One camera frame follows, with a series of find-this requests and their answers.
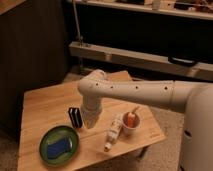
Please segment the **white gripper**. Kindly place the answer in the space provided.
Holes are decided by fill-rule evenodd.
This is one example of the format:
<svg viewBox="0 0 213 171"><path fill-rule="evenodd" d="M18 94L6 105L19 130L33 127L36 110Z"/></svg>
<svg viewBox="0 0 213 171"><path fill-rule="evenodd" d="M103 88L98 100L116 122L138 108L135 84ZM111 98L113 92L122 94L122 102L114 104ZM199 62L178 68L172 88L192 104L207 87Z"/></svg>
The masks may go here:
<svg viewBox="0 0 213 171"><path fill-rule="evenodd" d="M82 110L82 119L87 129L91 129L95 126L96 122L99 119L99 114L99 110Z"/></svg>

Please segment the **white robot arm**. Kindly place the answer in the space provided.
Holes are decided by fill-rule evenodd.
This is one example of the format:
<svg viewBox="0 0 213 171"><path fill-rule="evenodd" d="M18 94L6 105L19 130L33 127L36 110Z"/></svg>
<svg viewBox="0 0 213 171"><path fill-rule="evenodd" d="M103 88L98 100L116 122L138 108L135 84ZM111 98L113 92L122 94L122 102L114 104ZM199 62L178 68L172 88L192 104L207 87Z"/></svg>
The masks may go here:
<svg viewBox="0 0 213 171"><path fill-rule="evenodd" d="M94 70L78 82L85 126L95 126L102 99L114 98L180 112L185 115L178 171L213 171L213 83L127 81L107 79Z"/></svg>

